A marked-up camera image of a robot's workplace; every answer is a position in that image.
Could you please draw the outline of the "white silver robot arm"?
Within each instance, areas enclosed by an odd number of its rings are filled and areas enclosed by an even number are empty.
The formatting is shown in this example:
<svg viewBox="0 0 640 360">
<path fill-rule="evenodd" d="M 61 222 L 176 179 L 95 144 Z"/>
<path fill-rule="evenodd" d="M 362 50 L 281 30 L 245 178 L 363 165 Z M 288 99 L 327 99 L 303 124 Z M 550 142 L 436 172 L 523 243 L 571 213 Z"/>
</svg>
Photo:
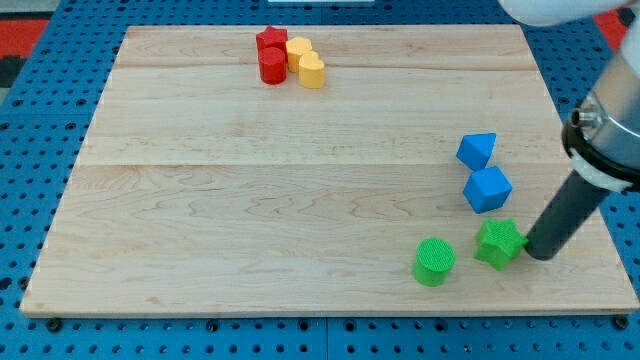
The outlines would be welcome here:
<svg viewBox="0 0 640 360">
<path fill-rule="evenodd" d="M 626 0 L 500 0 L 515 20 L 554 26 L 629 7 Z M 574 169 L 589 183 L 614 192 L 639 189 L 639 20 L 629 26 L 616 55 L 574 110 L 563 131 Z"/>
</svg>

